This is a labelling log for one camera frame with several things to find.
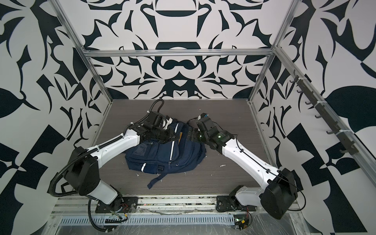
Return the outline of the navy blue backpack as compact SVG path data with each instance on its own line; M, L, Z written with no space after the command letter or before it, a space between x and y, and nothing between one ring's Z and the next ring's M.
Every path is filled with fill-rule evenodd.
M182 173L195 169L206 157L206 148L202 143L187 139L189 125L174 121L171 124L176 133L183 133L181 140L166 144L148 141L132 147L123 153L130 170L148 174L157 174L147 185L151 189L168 174Z

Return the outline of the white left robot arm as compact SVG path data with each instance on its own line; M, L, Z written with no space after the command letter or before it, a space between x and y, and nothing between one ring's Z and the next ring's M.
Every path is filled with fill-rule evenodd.
M110 205L119 200L120 193L100 178L99 170L111 159L145 141L156 140L161 144L177 139L170 126L173 118L150 112L141 122L134 122L118 136L88 149L76 149L70 158L63 178L76 193Z

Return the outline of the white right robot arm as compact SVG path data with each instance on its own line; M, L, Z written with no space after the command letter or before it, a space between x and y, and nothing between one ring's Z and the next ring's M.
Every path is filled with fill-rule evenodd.
M262 207L273 218L281 219L298 198L294 174L257 157L238 140L236 134L216 126L208 114L202 113L194 121L197 127L189 132L189 139L206 144L231 159L260 186L259 190L246 186L235 190L236 201L242 206Z

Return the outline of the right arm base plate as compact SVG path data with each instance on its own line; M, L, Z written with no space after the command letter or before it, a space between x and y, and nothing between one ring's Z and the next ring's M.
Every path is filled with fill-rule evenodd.
M256 211L257 207L248 205L241 205L234 196L229 195L219 195L216 197L216 207L217 212L237 212L237 211Z

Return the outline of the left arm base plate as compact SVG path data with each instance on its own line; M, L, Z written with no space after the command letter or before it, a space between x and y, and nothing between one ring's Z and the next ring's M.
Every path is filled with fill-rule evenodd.
M138 197L129 196L120 199L116 198L111 204L105 204L102 201L98 201L95 213L129 213L137 210Z

